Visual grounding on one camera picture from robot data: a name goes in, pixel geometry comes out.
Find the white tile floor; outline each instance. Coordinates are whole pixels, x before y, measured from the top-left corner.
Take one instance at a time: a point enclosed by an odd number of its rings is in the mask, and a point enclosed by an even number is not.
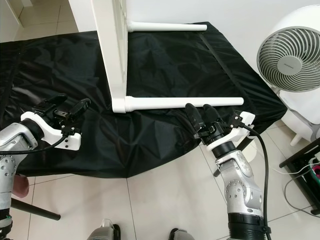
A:
[[[262,134],[271,168],[303,148],[290,147],[292,131],[281,122]],[[244,151],[257,184],[264,184],[264,159],[258,141]],[[186,155],[128,179],[100,179],[72,174],[30,177],[25,202],[61,214],[60,221],[12,209],[15,240],[87,239],[110,218],[122,228],[123,240],[167,240],[172,228],[185,228],[196,240],[227,239],[227,206],[224,183],[214,178],[214,156],[203,145]],[[291,177],[272,169],[269,173],[268,219],[273,240],[311,240],[320,219],[291,208],[283,188]],[[311,204],[293,182],[287,196],[291,203],[310,211]]]
[[[15,41],[78,32],[68,0],[37,0],[23,8],[19,19],[23,29]]]

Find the white wall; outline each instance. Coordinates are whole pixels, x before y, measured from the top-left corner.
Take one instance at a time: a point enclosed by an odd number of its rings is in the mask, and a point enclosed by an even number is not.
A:
[[[13,41],[21,23],[8,0],[0,0],[0,43]]]
[[[22,1],[21,0],[9,0],[9,3],[11,4],[15,14],[19,17],[20,13],[22,12],[22,9],[24,8]]]
[[[96,30],[90,1],[69,0],[80,32]],[[132,21],[210,22],[255,70],[259,46],[273,26],[293,10],[312,4],[320,0],[126,0]]]

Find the black cloth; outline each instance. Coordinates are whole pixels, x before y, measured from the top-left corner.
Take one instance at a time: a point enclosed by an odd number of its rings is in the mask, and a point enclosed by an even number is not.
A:
[[[127,95],[243,97],[243,105],[217,110],[224,118],[234,110],[254,113],[254,128],[262,133],[286,107],[227,39],[205,24],[205,32],[129,33]],[[29,154],[18,167],[21,174],[126,178],[170,162],[200,142],[184,109],[113,113],[96,31],[1,43],[0,51],[1,129],[58,93],[69,96],[62,109],[83,98],[92,102],[78,121],[80,150]]]

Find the grey cable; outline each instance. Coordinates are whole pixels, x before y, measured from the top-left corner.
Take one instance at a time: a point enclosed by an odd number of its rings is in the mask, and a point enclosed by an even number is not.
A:
[[[295,206],[292,206],[292,204],[288,201],[287,194],[286,194],[287,186],[288,186],[289,183],[291,183],[293,180],[296,180],[297,178],[300,178],[300,177],[302,177],[303,175],[309,173],[311,170],[312,170],[312,169],[309,169],[309,170],[306,171],[305,173],[300,174],[299,176],[296,176],[296,177],[292,178],[290,181],[288,181],[288,182],[286,183],[286,185],[285,185],[285,187],[284,187],[284,198],[285,198],[286,202],[287,202],[292,208],[297,209],[297,210],[299,210],[299,211],[302,211],[302,212],[304,212],[304,213],[306,213],[306,214],[309,214],[309,215],[312,216],[312,217],[315,217],[315,218],[319,218],[319,219],[320,219],[320,216],[313,215],[313,214],[310,213],[310,212],[307,212],[307,211],[305,211],[305,210],[303,210],[303,209],[300,209],[300,208],[297,208],[297,207],[295,207]]]

